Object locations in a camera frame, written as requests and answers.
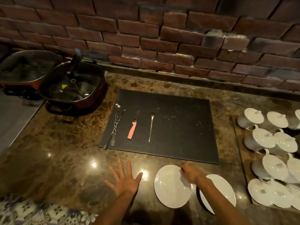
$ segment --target black mat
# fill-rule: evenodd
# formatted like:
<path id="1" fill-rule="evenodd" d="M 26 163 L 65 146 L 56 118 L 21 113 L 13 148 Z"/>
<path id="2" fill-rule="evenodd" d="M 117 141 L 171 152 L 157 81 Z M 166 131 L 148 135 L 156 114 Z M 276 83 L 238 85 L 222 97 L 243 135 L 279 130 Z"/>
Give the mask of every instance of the black mat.
<path id="1" fill-rule="evenodd" d="M 126 109 L 116 132 L 115 146 L 108 150 L 137 152 L 169 158 L 219 164 L 209 100 L 120 90 L 115 103 Z M 131 140 L 127 139 L 137 111 L 140 115 Z M 114 128 L 116 108 L 107 123 L 100 147 Z M 149 140 L 151 113 L 153 120 Z"/>

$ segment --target knife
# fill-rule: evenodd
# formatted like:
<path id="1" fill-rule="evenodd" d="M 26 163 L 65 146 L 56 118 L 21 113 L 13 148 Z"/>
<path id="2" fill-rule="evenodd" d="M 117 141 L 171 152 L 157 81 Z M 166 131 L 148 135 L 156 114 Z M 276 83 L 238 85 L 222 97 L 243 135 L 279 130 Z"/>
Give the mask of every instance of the knife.
<path id="1" fill-rule="evenodd" d="M 136 116 L 135 116 L 135 119 L 133 120 L 133 123 L 132 123 L 132 128 L 130 129 L 130 131 L 129 131 L 129 134 L 128 134 L 128 139 L 130 139 L 131 140 L 131 138 L 132 138 L 132 135 L 133 135 L 133 133 L 134 133 L 134 130 L 135 130 L 135 126 L 137 125 L 137 118 L 139 117 L 139 114 L 140 114 L 140 111 L 137 111 L 137 114 L 136 114 Z"/>

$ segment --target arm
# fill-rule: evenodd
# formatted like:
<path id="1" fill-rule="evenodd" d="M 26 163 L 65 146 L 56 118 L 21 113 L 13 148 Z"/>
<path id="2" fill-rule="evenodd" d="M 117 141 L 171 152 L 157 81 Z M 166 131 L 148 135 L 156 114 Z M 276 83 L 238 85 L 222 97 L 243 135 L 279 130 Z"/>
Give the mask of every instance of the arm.
<path id="1" fill-rule="evenodd" d="M 196 184 L 204 194 L 206 200 L 214 211 L 218 221 L 222 225 L 251 225 L 226 197 L 215 187 L 212 180 L 198 170 L 191 163 L 181 163 L 183 169 L 180 172 L 192 184 Z"/>
<path id="2" fill-rule="evenodd" d="M 118 160 L 120 177 L 114 168 L 110 167 L 117 184 L 114 185 L 110 181 L 105 180 L 105 183 L 111 187 L 117 198 L 108 206 L 103 212 L 99 214 L 94 225 L 119 225 L 136 194 L 143 173 L 139 173 L 136 179 L 133 179 L 131 172 L 130 161 L 127 162 L 127 175 L 125 176 L 123 166 L 120 160 Z"/>

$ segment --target brown marble surface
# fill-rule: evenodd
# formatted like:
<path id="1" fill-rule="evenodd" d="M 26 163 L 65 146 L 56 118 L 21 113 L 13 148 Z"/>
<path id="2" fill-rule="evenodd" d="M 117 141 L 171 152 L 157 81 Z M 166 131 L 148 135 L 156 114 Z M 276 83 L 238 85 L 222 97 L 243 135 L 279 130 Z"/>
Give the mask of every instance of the brown marble surface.
<path id="1" fill-rule="evenodd" d="M 42 107 L 12 146 L 0 158 L 0 193 L 15 193 L 36 201 L 98 212 L 110 203 L 114 193 L 104 180 L 113 181 L 109 166 L 117 160 L 132 162 L 133 175 L 145 173 L 131 208 L 135 222 L 152 224 L 218 224 L 192 189 L 190 201 L 179 209 L 162 205 L 154 192 L 157 171 L 181 160 L 102 150 L 98 147 L 119 88 L 209 99 L 215 126 L 220 165 L 196 163 L 208 173 L 222 175 L 233 187 L 236 207 L 253 224 L 297 224 L 300 214 L 252 205 L 231 122 L 247 107 L 287 113 L 300 102 L 224 90 L 192 87 L 109 73 L 109 89 L 101 106 L 92 114 L 70 118 L 53 115 Z"/>

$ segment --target left hand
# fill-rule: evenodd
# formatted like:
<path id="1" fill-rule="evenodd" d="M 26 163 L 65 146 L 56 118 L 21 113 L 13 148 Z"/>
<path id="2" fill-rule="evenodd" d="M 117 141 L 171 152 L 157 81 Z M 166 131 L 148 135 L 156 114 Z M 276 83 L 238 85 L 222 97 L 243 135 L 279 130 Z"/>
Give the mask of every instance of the left hand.
<path id="1" fill-rule="evenodd" d="M 119 172 L 120 172 L 120 177 L 115 171 L 114 168 L 110 167 L 110 170 L 112 174 L 114 175 L 117 183 L 114 185 L 110 181 L 105 180 L 106 185 L 111 187 L 115 194 L 118 196 L 122 195 L 123 193 L 129 193 L 132 194 L 132 196 L 137 192 L 139 188 L 140 181 L 142 179 L 143 173 L 139 173 L 137 175 L 136 179 L 133 179 L 132 177 L 132 172 L 131 172 L 131 163 L 128 160 L 127 161 L 127 174 L 125 176 L 123 166 L 120 160 L 118 160 L 119 164 Z"/>

